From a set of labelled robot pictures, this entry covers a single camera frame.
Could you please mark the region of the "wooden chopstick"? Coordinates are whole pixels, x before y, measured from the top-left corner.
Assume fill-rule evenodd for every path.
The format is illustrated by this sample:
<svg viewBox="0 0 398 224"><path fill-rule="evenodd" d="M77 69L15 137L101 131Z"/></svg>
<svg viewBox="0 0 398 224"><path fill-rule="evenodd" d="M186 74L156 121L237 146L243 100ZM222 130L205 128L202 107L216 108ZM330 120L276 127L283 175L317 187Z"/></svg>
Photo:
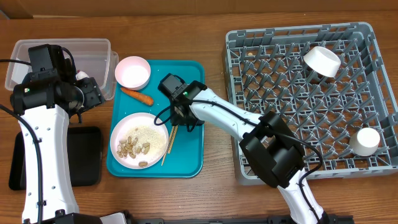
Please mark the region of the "wooden chopstick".
<svg viewBox="0 0 398 224"><path fill-rule="evenodd" d="M170 147L169 147L168 154L170 154L170 152L171 152L171 150L172 150L172 146L173 146L173 144L174 144L174 140L175 140L175 137L176 137L176 135L177 135L177 131L178 131L178 125L175 126L175 132L174 132L174 136L173 136L173 138L172 138L171 145L170 145Z"/></svg>
<svg viewBox="0 0 398 224"><path fill-rule="evenodd" d="M171 129L170 134L169 134L169 143L168 143L168 145L167 145L166 152L165 152L165 154L163 155L162 162L161 162L161 166L163 166L164 161L165 161L165 158L166 158L166 156L167 156L167 154L168 154L169 147L170 147L170 145L171 145L172 138L173 138L173 136L174 136L174 132L175 132L175 126L172 126L172 129Z"/></svg>

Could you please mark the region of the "orange carrot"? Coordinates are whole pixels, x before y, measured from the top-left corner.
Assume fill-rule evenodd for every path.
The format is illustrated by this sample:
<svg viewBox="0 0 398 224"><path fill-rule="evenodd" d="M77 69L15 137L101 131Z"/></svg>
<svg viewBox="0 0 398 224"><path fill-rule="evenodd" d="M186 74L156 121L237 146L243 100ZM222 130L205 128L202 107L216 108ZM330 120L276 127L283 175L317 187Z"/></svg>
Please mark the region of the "orange carrot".
<svg viewBox="0 0 398 224"><path fill-rule="evenodd" d="M130 90L125 87L121 87L121 91L123 93L125 93L126 95L130 96L131 98L134 98L145 105L152 106L154 104L154 100L152 97L145 95L143 93L140 93L138 91Z"/></svg>

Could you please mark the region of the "pink bowl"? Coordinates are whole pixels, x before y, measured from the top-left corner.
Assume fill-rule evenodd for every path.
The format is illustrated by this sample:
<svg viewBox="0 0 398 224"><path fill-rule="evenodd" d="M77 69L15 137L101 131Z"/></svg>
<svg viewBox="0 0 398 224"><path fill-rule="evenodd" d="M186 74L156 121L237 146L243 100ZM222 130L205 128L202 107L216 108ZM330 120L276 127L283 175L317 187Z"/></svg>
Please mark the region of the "pink bowl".
<svg viewBox="0 0 398 224"><path fill-rule="evenodd" d="M150 80L151 68L149 62L138 56L122 59L116 66L116 81L131 90L143 89Z"/></svg>

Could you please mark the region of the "white bowl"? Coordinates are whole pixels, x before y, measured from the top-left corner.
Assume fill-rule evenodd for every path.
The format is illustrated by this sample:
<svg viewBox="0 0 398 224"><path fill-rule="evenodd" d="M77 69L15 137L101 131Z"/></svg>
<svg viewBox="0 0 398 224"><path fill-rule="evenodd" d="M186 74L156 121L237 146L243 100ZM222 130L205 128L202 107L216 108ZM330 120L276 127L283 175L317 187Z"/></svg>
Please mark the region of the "white bowl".
<svg viewBox="0 0 398 224"><path fill-rule="evenodd" d="M340 58L331 50L316 46L303 56L304 62L324 77L334 78L341 65Z"/></svg>

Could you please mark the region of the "white cup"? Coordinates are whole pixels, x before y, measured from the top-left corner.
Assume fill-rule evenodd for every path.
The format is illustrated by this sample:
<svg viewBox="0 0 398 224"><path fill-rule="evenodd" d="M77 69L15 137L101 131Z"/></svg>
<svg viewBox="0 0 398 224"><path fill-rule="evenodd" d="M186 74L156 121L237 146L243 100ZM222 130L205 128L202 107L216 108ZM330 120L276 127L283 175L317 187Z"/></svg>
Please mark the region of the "white cup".
<svg viewBox="0 0 398 224"><path fill-rule="evenodd" d="M370 156L376 152L380 140L380 134L375 129L362 128L351 136L349 145L355 154Z"/></svg>

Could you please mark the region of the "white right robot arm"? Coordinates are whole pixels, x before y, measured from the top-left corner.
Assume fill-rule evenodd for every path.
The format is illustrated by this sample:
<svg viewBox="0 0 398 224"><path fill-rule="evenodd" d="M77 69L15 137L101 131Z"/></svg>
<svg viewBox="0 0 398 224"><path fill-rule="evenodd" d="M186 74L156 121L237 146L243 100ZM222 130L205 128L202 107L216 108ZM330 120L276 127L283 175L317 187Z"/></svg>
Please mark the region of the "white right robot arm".
<svg viewBox="0 0 398 224"><path fill-rule="evenodd" d="M186 119L188 125L206 121L234 137L255 175L279 189L295 223L330 221L306 180L306 142L297 139L279 115L242 110L197 81L169 81L159 88L169 98L175 114Z"/></svg>

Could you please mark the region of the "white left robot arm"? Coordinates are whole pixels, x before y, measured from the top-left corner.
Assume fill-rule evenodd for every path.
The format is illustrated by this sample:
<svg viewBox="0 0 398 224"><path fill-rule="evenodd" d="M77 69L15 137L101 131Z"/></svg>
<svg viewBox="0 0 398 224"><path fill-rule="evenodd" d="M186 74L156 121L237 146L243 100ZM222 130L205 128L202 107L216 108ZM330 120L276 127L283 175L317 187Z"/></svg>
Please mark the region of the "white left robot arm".
<svg viewBox="0 0 398 224"><path fill-rule="evenodd" d="M25 150L23 223L41 223L58 211L77 213L67 152L69 119L104 103L94 78L65 82L55 76L14 87L11 104Z"/></svg>

